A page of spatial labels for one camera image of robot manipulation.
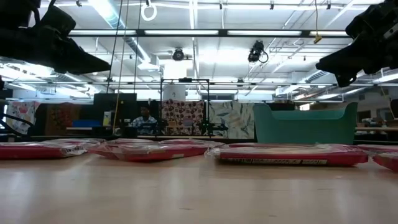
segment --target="person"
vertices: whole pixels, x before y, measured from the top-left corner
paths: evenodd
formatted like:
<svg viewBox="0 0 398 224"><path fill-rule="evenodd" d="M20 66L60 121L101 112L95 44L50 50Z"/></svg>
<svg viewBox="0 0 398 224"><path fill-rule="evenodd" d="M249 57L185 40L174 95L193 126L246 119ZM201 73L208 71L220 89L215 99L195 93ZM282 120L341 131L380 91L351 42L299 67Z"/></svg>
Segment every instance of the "person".
<svg viewBox="0 0 398 224"><path fill-rule="evenodd" d="M156 123L156 119L150 115L149 105L143 105L141 106L141 116L132 121L132 127L137 128L137 134L153 134Z"/></svg>

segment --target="teal plastic bin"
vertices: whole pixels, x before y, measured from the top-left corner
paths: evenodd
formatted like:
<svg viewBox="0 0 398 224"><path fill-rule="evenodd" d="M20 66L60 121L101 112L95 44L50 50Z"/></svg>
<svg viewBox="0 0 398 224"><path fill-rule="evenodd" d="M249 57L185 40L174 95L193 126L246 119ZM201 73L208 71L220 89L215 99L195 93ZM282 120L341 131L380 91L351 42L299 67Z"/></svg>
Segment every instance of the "teal plastic bin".
<svg viewBox="0 0 398 224"><path fill-rule="evenodd" d="M271 111L268 105L254 105L254 122L259 143L352 144L357 103L339 110Z"/></svg>

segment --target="ceiling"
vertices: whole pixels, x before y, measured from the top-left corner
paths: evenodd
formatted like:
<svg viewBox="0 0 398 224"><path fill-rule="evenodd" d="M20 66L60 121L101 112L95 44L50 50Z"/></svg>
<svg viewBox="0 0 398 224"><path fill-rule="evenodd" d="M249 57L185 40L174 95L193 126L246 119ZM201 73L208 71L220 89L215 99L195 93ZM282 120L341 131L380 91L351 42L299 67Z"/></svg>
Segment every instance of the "ceiling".
<svg viewBox="0 0 398 224"><path fill-rule="evenodd" d="M78 7L75 1L58 0L56 6L71 15L76 20L77 29L111 29L104 17L95 9L90 1L80 1ZM370 4L377 4L380 0L331 0L331 9L327 10L328 1L318 0L318 13L315 10L315 1L312 0L275 0L274 10L269 10L270 1L260 0L191 0L162 1L152 0L156 6L157 15L151 21L145 21L140 16L142 5L146 1L109 0L116 6L116 12L121 8L121 20L129 29L308 29L318 28L344 30L345 27L359 13L363 12ZM40 16L43 16L48 6L47 0L42 0ZM152 14L152 9L146 9L146 16ZM136 68L135 53L122 38L114 37L74 37L78 45L86 52L93 54L107 62L111 62L111 52L115 52L113 66L110 71L114 81L133 82L136 73L137 82L158 82L160 72L141 70ZM267 46L269 61L265 64L249 64L248 53L253 43L262 40ZM314 44L314 39L298 38L255 38L255 37L196 37L194 42L191 37L139 37L138 44L147 55L156 55L160 64L171 62L171 53L176 48L182 48L187 55L193 55L193 44L196 44L195 53L198 73L191 65L188 66L187 76L194 78L209 78L214 82L236 82L243 78L245 82L264 83L295 83L316 72L315 64L320 58L335 52L351 43L351 39L322 39ZM77 77L79 80L105 81L109 71L86 74ZM325 76L313 81L314 83L336 83L334 75ZM110 86L116 90L117 85ZM121 85L120 88L131 89L132 85ZM158 89L159 84L136 85L137 89ZM212 86L211 90L237 89L236 86ZM274 91L281 88L277 85L259 86L250 94L261 93L261 90ZM294 88L291 97L309 91L306 88Z"/></svg>

